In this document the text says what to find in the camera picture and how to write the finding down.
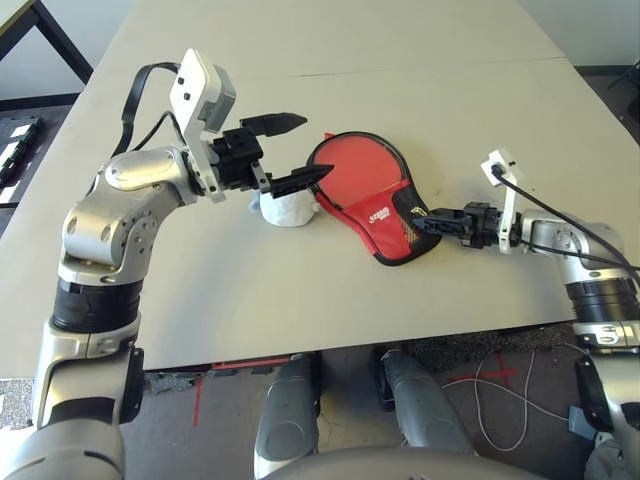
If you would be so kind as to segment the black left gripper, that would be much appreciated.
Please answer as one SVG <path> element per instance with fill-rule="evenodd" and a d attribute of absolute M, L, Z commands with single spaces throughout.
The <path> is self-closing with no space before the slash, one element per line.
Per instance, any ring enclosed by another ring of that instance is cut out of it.
<path fill-rule="evenodd" d="M 294 113 L 273 113 L 240 120 L 242 127 L 227 130 L 209 147 L 214 154 L 211 167 L 220 191 L 256 190 L 271 196 L 288 196 L 311 188 L 334 168 L 333 165 L 306 165 L 287 176 L 273 179 L 260 164 L 264 152 L 257 136 L 277 136 L 304 125 L 307 118 Z"/>

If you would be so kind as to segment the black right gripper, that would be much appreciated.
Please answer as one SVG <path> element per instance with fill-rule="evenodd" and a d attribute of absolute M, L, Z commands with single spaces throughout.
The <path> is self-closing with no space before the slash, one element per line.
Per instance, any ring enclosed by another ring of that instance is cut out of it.
<path fill-rule="evenodd" d="M 440 236 L 462 236 L 463 246 L 483 249 L 499 243 L 502 212 L 486 202 L 469 202 L 463 210 L 437 208 L 414 218 L 419 230 Z"/>

